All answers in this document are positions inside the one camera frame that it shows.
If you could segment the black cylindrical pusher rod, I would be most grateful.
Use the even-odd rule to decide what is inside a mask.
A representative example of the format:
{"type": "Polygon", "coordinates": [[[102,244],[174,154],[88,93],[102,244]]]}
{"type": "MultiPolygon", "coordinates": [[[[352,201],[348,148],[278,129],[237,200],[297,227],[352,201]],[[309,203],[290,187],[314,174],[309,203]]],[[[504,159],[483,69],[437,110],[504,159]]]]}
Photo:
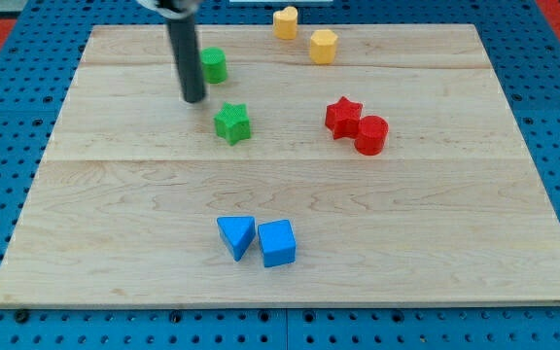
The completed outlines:
{"type": "Polygon", "coordinates": [[[198,4],[198,1],[157,1],[157,11],[165,18],[183,99],[188,103],[200,102],[206,96],[195,21],[198,4]]]}

